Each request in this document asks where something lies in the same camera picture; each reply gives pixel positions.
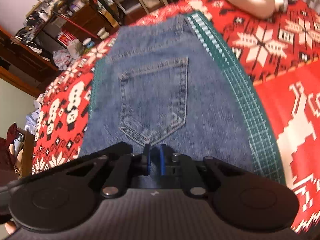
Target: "blue denim fabric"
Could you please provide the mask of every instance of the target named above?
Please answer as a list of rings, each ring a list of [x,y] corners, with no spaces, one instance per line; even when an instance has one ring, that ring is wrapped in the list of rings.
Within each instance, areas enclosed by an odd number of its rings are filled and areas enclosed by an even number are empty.
[[[91,117],[80,156],[124,141],[167,144],[202,160],[211,155],[252,169],[243,117],[231,88],[182,15],[122,27],[96,65]]]

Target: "pocket stitching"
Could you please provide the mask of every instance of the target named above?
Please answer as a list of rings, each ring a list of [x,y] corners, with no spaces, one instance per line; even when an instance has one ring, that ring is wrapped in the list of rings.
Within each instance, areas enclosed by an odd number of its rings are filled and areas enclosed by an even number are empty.
[[[127,108],[127,104],[125,103],[125,85],[126,82],[135,76],[148,74],[152,72],[156,72],[162,70],[164,68],[169,67],[180,67],[180,91],[179,91],[179,102],[177,104],[178,114],[177,116],[182,120],[177,123],[171,122],[166,127],[162,128],[160,132],[157,132],[156,135],[153,135],[147,141],[147,138],[140,135],[137,131],[135,131],[132,127],[129,127],[124,124],[124,116]],[[157,65],[148,65],[146,67],[140,68],[138,70],[130,70],[124,73],[119,74],[120,80],[120,90],[121,90],[121,112],[120,112],[120,125],[119,129],[126,134],[130,139],[134,140],[140,145],[144,145],[145,143],[150,143],[154,145],[164,138],[168,137],[170,134],[175,132],[177,129],[182,127],[186,123],[186,111],[187,111],[187,95],[188,95],[188,58],[177,58],[177,59],[169,59],[165,61],[161,61]]]

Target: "wooden beam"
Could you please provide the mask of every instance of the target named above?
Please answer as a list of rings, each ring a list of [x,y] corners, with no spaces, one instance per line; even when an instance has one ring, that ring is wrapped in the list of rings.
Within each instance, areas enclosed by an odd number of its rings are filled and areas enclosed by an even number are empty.
[[[34,98],[38,98],[41,94],[41,91],[37,88],[31,87],[27,83],[23,82],[20,78],[11,74],[9,71],[0,66],[0,78],[9,84],[15,86],[16,88],[22,90],[23,92],[33,96]]]

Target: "round black disc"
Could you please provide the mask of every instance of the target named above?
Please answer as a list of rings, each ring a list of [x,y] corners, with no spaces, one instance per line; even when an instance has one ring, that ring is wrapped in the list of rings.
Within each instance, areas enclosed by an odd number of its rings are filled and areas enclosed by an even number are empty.
[[[23,227],[59,232],[85,221],[96,208],[94,192],[81,177],[50,176],[31,182],[12,196],[9,209]]]
[[[274,231],[291,226],[299,208],[288,188],[258,176],[234,176],[223,180],[211,198],[217,214],[241,229]]]

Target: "red fabric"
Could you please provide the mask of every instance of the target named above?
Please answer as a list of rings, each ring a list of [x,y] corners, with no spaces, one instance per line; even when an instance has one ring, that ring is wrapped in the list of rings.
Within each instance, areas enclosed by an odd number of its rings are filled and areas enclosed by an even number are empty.
[[[226,0],[186,1],[212,19],[252,79],[277,139],[287,185],[300,200],[292,228],[307,230],[320,216],[320,17],[302,1],[266,21]],[[161,8],[136,24],[189,12],[186,1]],[[88,121],[94,64],[113,42],[113,37],[103,41],[48,87],[38,122],[33,173],[78,157]]]

